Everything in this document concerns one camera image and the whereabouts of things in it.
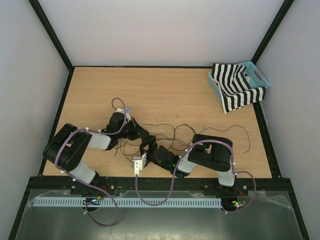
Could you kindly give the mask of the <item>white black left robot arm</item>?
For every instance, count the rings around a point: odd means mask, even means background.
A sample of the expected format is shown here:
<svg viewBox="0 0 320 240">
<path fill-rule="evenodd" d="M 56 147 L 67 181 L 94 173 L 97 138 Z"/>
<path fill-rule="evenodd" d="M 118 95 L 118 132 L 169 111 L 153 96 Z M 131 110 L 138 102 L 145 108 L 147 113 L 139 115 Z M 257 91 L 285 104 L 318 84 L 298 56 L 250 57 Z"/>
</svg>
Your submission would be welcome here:
<svg viewBox="0 0 320 240">
<path fill-rule="evenodd" d="M 74 181 L 81 181 L 87 193 L 94 194 L 100 188 L 100 175 L 84 163 L 83 155 L 88 148 L 109 151 L 117 146 L 120 139 L 140 139 L 140 154 L 143 163 L 147 163 L 145 147 L 152 146 L 156 138 L 122 109 L 114 112 L 106 128 L 99 131 L 65 124 L 46 145 L 42 155 L 62 172 L 71 175 Z"/>
</svg>

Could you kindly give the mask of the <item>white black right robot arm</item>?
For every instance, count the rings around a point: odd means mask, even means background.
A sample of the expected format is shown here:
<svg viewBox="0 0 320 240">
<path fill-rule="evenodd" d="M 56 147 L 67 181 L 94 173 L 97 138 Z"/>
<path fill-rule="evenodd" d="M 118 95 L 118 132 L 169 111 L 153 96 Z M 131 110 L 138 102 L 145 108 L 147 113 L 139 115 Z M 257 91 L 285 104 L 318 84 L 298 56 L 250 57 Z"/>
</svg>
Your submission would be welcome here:
<svg viewBox="0 0 320 240">
<path fill-rule="evenodd" d="M 162 145 L 158 146 L 153 139 L 140 146 L 140 154 L 141 157 L 132 159 L 135 175 L 148 163 L 153 163 L 178 178 L 187 177 L 196 166 L 202 166 L 217 172 L 218 188 L 223 194 L 229 195 L 237 187 L 233 142 L 228 138 L 195 134 L 191 145 L 182 155 L 176 155 Z"/>
</svg>

